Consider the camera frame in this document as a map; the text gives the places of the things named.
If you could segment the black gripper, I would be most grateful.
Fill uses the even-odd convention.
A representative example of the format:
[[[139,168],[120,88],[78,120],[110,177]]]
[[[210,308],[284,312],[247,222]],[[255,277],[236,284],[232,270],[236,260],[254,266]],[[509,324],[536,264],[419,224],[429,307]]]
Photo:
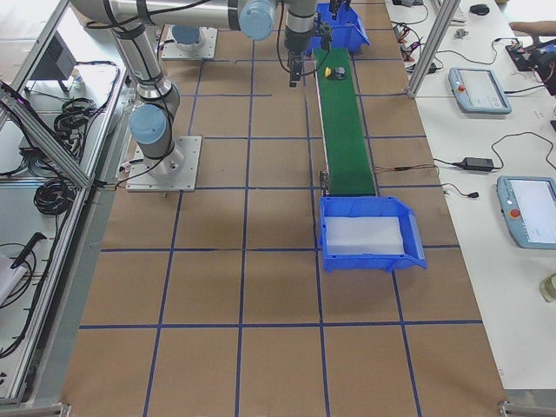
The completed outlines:
[[[303,53],[309,46],[310,52],[315,50],[330,51],[332,44],[332,28],[328,23],[315,22],[313,30],[298,32],[285,29],[284,44],[288,51],[289,86],[295,87],[301,80],[303,71]]]

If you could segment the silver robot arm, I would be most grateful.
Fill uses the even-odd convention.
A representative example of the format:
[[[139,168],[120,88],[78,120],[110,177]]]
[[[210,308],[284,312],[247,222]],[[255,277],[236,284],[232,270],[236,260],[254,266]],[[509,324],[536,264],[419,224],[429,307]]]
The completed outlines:
[[[202,27],[174,25],[170,32],[175,43],[186,49],[199,49],[206,43]]]
[[[332,30],[318,18],[315,1],[74,1],[72,6],[88,18],[87,28],[112,32],[142,102],[129,117],[129,129],[148,171],[156,173],[170,171],[182,160],[172,134],[180,97],[162,71],[148,26],[230,29],[260,41],[273,31],[280,11],[286,21],[284,69],[290,86],[305,75],[304,54],[311,39],[320,37],[326,49],[332,42]]]

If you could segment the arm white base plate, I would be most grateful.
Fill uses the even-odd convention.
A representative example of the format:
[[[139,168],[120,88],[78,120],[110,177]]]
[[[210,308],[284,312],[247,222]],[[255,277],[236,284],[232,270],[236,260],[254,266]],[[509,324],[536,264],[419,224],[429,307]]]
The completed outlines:
[[[131,179],[125,188],[130,192],[195,191],[201,148],[201,136],[179,136],[173,152],[149,171],[157,161],[145,158],[136,145],[134,158],[142,162],[130,167]]]
[[[172,25],[162,43],[162,60],[212,60],[217,34],[215,28]]]

